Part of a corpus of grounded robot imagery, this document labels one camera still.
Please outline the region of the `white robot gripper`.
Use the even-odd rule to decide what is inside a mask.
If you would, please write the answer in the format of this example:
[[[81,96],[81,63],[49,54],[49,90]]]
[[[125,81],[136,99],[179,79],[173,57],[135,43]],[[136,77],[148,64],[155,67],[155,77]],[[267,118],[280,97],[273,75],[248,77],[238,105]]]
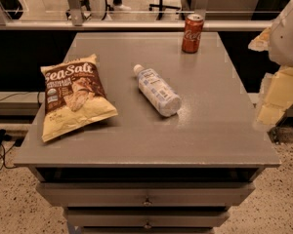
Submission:
[[[282,65],[275,74],[265,74],[255,109],[255,124],[259,128],[272,127],[293,104],[293,0],[273,21],[272,28],[264,29],[248,48],[269,50],[270,60]]]

